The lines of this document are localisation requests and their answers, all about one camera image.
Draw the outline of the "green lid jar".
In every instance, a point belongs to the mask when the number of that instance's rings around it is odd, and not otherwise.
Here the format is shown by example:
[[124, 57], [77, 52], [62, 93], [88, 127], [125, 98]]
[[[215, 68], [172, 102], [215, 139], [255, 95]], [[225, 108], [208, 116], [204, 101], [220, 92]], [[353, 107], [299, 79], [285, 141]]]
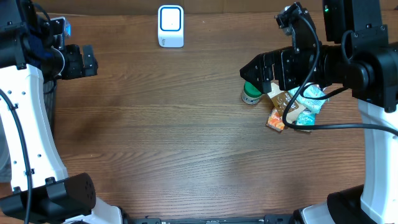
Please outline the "green lid jar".
[[251, 83], [245, 82], [241, 93], [241, 99], [249, 105], [256, 105], [260, 102], [263, 94]]

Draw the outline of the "beige brown snack pouch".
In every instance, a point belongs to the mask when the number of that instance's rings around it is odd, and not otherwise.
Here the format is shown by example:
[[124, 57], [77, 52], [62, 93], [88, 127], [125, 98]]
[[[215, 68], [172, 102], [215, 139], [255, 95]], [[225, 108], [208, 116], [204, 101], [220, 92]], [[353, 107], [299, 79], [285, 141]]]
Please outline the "beige brown snack pouch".
[[[280, 117], [283, 116], [283, 113], [289, 104], [290, 100], [292, 99], [292, 95], [287, 91], [282, 91], [279, 89], [279, 85], [276, 83], [271, 83], [272, 91], [269, 92], [267, 95], [273, 102], [275, 109], [277, 110]], [[293, 123], [297, 120], [298, 116], [306, 109], [304, 105], [295, 101], [292, 106], [290, 107], [286, 120], [288, 123]]]

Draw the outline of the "teal snack packet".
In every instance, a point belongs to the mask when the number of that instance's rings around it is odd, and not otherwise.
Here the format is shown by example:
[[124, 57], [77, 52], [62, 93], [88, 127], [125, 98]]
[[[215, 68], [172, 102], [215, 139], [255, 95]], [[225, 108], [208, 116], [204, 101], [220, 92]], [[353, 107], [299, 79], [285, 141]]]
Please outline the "teal snack packet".
[[318, 100], [325, 96], [324, 92], [318, 85], [307, 84], [308, 88], [303, 92], [304, 96], [298, 95], [296, 101], [312, 111], [319, 114], [326, 100]]

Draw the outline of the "teal tissue pack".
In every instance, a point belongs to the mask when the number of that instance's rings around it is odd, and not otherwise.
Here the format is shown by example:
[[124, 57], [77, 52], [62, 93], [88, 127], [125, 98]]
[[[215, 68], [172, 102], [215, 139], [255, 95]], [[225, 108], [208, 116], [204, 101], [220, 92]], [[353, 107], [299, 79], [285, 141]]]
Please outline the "teal tissue pack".
[[315, 124], [315, 119], [316, 114], [306, 108], [298, 115], [294, 124], [297, 126], [313, 126]]

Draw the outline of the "orange snack pack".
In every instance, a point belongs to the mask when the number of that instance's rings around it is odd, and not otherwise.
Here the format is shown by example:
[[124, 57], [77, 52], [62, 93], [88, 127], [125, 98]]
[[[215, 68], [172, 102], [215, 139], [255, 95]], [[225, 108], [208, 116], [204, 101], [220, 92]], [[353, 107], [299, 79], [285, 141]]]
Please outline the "orange snack pack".
[[283, 131], [285, 128], [285, 124], [275, 108], [271, 111], [266, 125], [278, 132]]

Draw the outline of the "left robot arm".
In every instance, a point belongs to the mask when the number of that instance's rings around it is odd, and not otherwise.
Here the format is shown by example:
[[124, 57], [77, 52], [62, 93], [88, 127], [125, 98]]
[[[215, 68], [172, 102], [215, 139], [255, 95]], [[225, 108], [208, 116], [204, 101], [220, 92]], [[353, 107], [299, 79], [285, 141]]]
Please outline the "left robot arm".
[[70, 34], [64, 17], [37, 3], [1, 2], [1, 121], [12, 169], [1, 210], [25, 223], [129, 223], [88, 174], [68, 175], [53, 140], [44, 85], [98, 71], [92, 46], [67, 45]]

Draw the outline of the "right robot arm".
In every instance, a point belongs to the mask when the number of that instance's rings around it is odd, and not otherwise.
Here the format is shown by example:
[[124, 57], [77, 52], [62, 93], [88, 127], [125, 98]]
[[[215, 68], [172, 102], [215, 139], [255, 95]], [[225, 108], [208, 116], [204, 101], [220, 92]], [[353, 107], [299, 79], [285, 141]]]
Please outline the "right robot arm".
[[358, 100], [364, 130], [363, 185], [327, 197], [291, 215], [266, 215], [266, 223], [397, 222], [397, 44], [389, 42], [379, 1], [324, 1], [327, 44], [299, 2], [276, 15], [292, 45], [257, 55], [240, 75], [261, 93], [277, 80], [281, 90], [303, 95], [311, 84], [339, 83]]

